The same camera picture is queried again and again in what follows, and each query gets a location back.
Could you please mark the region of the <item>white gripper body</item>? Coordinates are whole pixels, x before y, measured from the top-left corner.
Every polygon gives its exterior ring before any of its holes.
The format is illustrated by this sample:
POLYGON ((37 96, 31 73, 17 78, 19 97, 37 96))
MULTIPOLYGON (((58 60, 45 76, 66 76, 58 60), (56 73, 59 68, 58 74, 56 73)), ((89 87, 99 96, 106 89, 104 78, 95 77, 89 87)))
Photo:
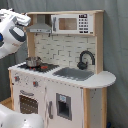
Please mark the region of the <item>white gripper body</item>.
POLYGON ((27 15, 19 14, 16 12, 13 12, 13 15, 17 18, 17 21, 20 25, 28 26, 31 21, 31 18, 27 15))

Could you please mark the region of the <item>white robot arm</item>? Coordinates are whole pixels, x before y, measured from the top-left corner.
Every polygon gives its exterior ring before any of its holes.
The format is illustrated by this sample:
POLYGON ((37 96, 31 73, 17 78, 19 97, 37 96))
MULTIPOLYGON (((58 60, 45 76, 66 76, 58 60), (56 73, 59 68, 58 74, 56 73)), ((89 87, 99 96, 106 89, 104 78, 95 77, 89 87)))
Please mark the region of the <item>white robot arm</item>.
MULTIPOLYGON (((25 32, 19 28, 28 26, 31 18, 11 9, 0 9, 0 59, 15 53, 26 40, 25 32)), ((0 128, 44 128, 38 114, 22 114, 0 103, 0 128)))

